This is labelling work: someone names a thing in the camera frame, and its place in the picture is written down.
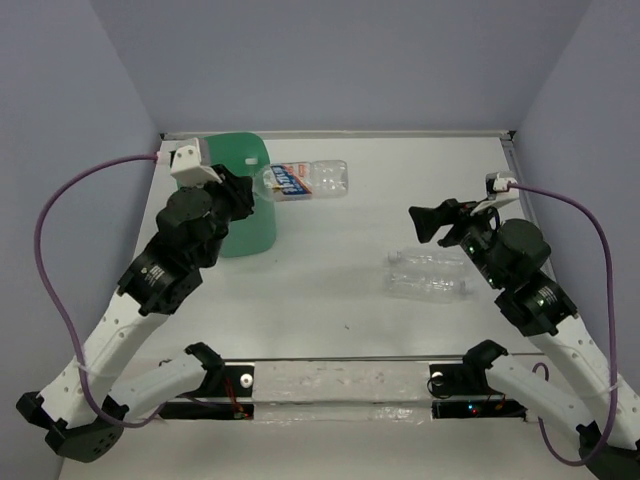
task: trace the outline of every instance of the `lavender wall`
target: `lavender wall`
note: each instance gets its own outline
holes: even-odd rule
[[[589,206],[615,264],[620,364],[640,389],[640,2],[594,0],[516,136],[524,179]],[[534,198],[558,279],[607,346],[602,249],[580,213]]]
[[[587,0],[91,0],[161,131],[514,129]]]
[[[36,276],[36,216],[76,172],[153,151],[158,136],[86,0],[3,2],[0,68],[0,478],[47,480],[57,478],[59,459],[14,404],[46,385],[72,351]],[[137,165],[99,174],[45,225],[46,265],[82,336],[133,253],[151,172]]]

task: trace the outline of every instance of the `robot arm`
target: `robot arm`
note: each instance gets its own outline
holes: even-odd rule
[[[149,335],[202,283],[199,269],[216,264],[229,223],[252,213],[251,178],[236,177],[222,165],[209,167],[205,145],[198,142],[175,153],[171,173],[183,186],[158,213],[158,232],[119,280],[109,307],[83,346],[85,364],[72,359],[53,382],[18,401],[27,421],[48,430],[45,440],[58,455],[93,461],[122,434],[122,425],[96,418],[81,385],[80,369],[96,404],[119,421],[137,416],[158,399],[167,400],[169,394],[215,380],[215,372],[221,371],[223,363],[213,352],[209,353],[219,361],[191,355],[187,349],[163,371],[176,377],[145,377],[140,396],[131,395],[135,393],[131,386],[128,392],[115,388],[117,398],[109,394]],[[134,402],[135,412],[120,403],[124,401]]]
[[[460,203],[450,199],[437,208],[411,207],[409,213],[421,243],[429,242],[440,227],[451,225],[438,244],[462,247],[487,283],[501,290],[495,302],[501,313],[547,355],[580,397],[595,418],[595,422],[580,429],[583,442],[580,454],[585,458],[607,424],[611,393],[609,364],[587,332],[576,306],[562,288],[540,270],[551,254],[540,230],[522,219],[500,223],[497,208],[518,198],[516,190],[509,187],[515,183],[509,173],[490,175],[486,183],[488,197],[484,201]],[[505,393],[515,395],[518,400],[521,400],[518,395],[524,394],[523,400],[540,410],[544,398],[539,398],[536,405],[535,391],[519,392],[506,378],[495,378],[500,369],[491,370],[487,370],[488,380],[503,382],[503,388],[510,389]],[[635,460],[640,447],[640,400],[621,376],[613,388],[617,388],[618,404],[608,445],[587,466],[600,478],[610,478],[605,474],[622,469],[633,472],[628,478],[640,478],[640,464]],[[546,413],[554,418],[553,412]],[[627,478],[616,475],[615,478]]]
[[[492,390],[517,399],[572,441],[578,438],[578,426],[593,423],[593,415],[582,400],[526,369],[491,340],[470,349],[462,361],[474,377],[484,376]]]

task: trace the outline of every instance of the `screw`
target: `screw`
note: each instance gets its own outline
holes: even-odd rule
[[[436,371],[431,375],[431,383],[434,387],[442,387],[444,385],[444,373]]]
[[[251,387],[251,385],[253,385],[253,377],[250,374],[245,373],[240,377],[240,385],[242,385],[242,388]]]

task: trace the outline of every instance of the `white plastic connector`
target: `white plastic connector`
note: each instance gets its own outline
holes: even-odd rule
[[[486,177],[487,199],[473,209],[471,215],[476,215],[489,207],[501,208],[520,198],[518,190],[509,189],[510,183],[518,183],[512,172],[490,173]]]
[[[156,165],[171,165],[171,152],[163,152],[157,151],[156,156],[158,160],[156,160]]]
[[[201,138],[176,150],[171,164],[171,176],[185,187],[195,187],[211,181],[222,183],[220,176],[211,168],[209,148]]]

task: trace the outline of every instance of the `bottle label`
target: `bottle label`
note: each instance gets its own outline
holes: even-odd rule
[[[306,163],[271,165],[271,171],[276,181],[272,187],[274,193],[294,198],[304,198],[311,195],[311,189],[304,181],[309,172]]]

